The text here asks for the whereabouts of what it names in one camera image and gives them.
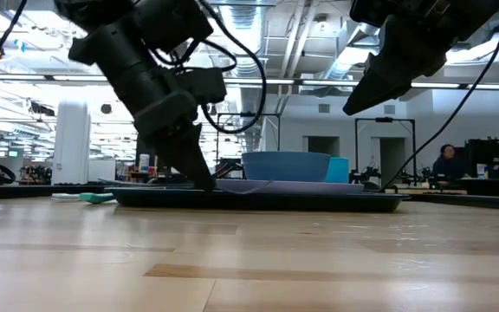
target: black stand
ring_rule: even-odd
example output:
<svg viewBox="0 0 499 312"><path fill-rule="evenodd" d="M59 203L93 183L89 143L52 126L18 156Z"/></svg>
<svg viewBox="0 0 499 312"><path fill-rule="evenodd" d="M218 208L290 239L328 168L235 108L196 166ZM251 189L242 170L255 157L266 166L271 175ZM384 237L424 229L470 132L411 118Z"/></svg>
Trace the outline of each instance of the black stand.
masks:
<svg viewBox="0 0 499 312"><path fill-rule="evenodd" d="M406 121L412 124L412 144L413 144L413 155L417 150L417 142L415 139L415 120L413 119L397 119L397 118L356 118L355 125L355 170L360 172L360 145L359 145L359 129L358 124L360 121L374 121L377 123L393 123L394 121ZM417 157L413 156L413 183L417 184Z"/></svg>
<svg viewBox="0 0 499 312"><path fill-rule="evenodd" d="M217 114L217 124L220 125L221 117L223 116L240 116L240 117L255 117L255 113L218 113ZM281 115L280 114L262 114L262 117L274 116L278 119L278 135L276 140L276 150L280 152L281 150ZM221 133L217 131L217 150L215 151L215 161L218 164L218 145L220 142L219 135Z"/></svg>

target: wooden surface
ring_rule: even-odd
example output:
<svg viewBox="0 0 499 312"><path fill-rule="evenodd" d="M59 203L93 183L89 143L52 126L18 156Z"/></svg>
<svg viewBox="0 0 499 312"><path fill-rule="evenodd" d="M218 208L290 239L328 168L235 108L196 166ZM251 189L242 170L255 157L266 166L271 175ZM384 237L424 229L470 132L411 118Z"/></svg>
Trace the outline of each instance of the wooden surface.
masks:
<svg viewBox="0 0 499 312"><path fill-rule="evenodd" d="M386 194L395 194L396 190L394 189L386 189ZM417 194L439 194L439 193L447 193L447 194L460 194L467 195L467 191L465 190L431 190L431 189L398 189L398 194L408 194L408 195L417 195Z"/></svg>
<svg viewBox="0 0 499 312"><path fill-rule="evenodd" d="M2 200L0 311L499 311L499 211Z"/></svg>

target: blue cup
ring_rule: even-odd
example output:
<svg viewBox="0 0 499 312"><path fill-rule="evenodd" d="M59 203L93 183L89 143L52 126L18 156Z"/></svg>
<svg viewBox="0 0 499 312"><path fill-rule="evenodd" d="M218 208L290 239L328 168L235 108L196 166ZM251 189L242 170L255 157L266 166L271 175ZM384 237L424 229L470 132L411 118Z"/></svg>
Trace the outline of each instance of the blue cup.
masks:
<svg viewBox="0 0 499 312"><path fill-rule="evenodd" d="M345 158L332 157L328 164L327 182L331 183L349 183L350 161Z"/></svg>

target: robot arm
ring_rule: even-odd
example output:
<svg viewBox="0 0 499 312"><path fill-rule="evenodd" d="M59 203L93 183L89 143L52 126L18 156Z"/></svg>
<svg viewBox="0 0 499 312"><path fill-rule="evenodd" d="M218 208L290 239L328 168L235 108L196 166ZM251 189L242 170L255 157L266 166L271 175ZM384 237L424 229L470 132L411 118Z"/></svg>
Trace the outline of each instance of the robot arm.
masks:
<svg viewBox="0 0 499 312"><path fill-rule="evenodd" d="M212 190L215 182L199 148L201 124L193 121L198 106L224 100L223 73L220 68L179 73L159 66L150 54L170 53L189 38L193 50L213 32L196 2L55 0L55 5L88 33L74 40L68 57L97 64L132 114L140 138L197 188Z"/></svg>
<svg viewBox="0 0 499 312"><path fill-rule="evenodd" d="M369 55L344 112L353 115L396 99L413 79L434 75L446 63L446 52L498 10L499 0L354 0L351 18L381 27L381 50Z"/></svg>

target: green sponge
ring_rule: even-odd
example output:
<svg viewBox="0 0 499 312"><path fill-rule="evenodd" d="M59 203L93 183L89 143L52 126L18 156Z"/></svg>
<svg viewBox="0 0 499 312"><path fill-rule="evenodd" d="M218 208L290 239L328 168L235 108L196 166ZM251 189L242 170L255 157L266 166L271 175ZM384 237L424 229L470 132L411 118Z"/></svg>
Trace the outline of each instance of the green sponge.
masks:
<svg viewBox="0 0 499 312"><path fill-rule="evenodd" d="M91 204L101 204L109 200L113 200L114 195L112 193L95 194L95 193L82 193L80 194L80 200Z"/></svg>

